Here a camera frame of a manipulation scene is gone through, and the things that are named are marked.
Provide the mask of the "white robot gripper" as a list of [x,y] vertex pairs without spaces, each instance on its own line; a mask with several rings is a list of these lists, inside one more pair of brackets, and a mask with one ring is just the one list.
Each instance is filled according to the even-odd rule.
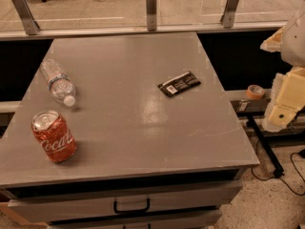
[[271,89],[262,127],[276,133],[285,129],[305,107],[305,7],[300,7],[288,21],[260,45],[265,52],[280,52],[283,61],[293,67],[286,74],[277,73]]

